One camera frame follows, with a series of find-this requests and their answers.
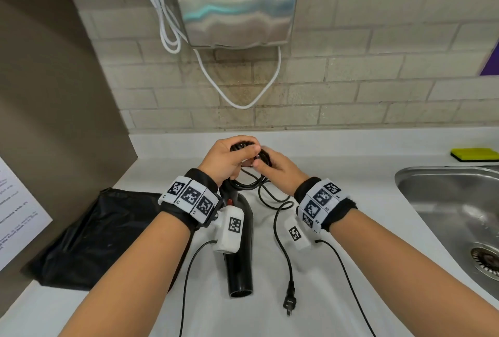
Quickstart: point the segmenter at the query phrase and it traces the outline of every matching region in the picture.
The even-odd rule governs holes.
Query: hand
[[[293,196],[296,189],[305,182],[309,176],[303,173],[293,161],[282,153],[276,152],[268,147],[264,147],[264,151],[270,156],[272,167],[258,159],[253,162],[253,168],[270,179],[274,186],[283,193]]]
[[[231,152],[231,146],[241,141],[251,141],[254,145],[248,145],[244,149]],[[260,150],[260,143],[252,136],[240,135],[218,140],[209,150],[198,169],[209,175],[216,182],[216,185],[220,187],[221,183],[227,178],[237,178],[241,166],[251,166],[252,159],[259,154]]]

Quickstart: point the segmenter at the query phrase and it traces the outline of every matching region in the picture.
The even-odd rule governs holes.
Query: white power cord
[[[163,46],[165,49],[170,52],[171,54],[178,54],[180,52],[180,49],[182,48],[182,39],[184,39],[187,42],[186,36],[182,33],[180,30],[180,24],[175,18],[175,15],[171,11],[171,9],[165,5],[165,0],[150,0],[151,3],[153,4],[154,8],[156,9],[156,12],[158,13],[158,18],[159,18],[159,33],[161,37],[161,43],[163,43]],[[165,19],[168,22],[168,25],[170,26],[173,35],[175,36],[175,40],[171,41],[168,38],[168,35],[166,34],[165,30]],[[201,70],[203,71],[203,74],[207,78],[207,80],[213,85],[213,87],[220,93],[221,97],[225,99],[228,104],[230,104],[232,107],[238,108],[240,110],[246,110],[248,108],[251,108],[254,106],[256,102],[261,98],[261,96],[272,86],[272,84],[275,82],[275,79],[279,75],[280,71],[280,66],[281,66],[281,51],[280,47],[278,47],[278,67],[274,73],[274,76],[272,77],[271,81],[267,84],[267,86],[264,87],[264,89],[258,94],[258,96],[251,102],[250,104],[247,104],[246,106],[240,106],[238,104],[233,103],[231,100],[227,98],[227,96],[224,94],[223,91],[218,87],[218,85],[213,81],[213,79],[209,76],[208,72],[205,69],[205,66],[203,65],[203,61],[201,60],[201,56],[199,55],[199,52],[196,49],[193,49],[194,53],[196,54],[196,57],[198,58],[199,65],[201,67]]]

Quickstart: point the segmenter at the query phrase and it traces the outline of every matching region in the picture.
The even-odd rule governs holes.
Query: forearm
[[[351,210],[329,231],[416,337],[497,336],[494,307],[362,212]]]
[[[148,336],[190,231],[161,212],[90,291],[60,337]]]

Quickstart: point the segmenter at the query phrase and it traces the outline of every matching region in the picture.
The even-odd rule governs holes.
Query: beige brick wall
[[[499,77],[478,77],[499,39],[497,0],[298,0],[276,84],[231,108],[186,45],[159,41],[148,0],[74,0],[131,133],[499,123]],[[247,104],[275,48],[203,50],[212,78]]]

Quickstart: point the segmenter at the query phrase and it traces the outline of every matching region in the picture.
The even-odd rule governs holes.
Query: black bag
[[[90,209],[26,266],[42,286],[91,290],[160,212],[160,194],[106,189]],[[173,276],[175,279],[193,234]]]

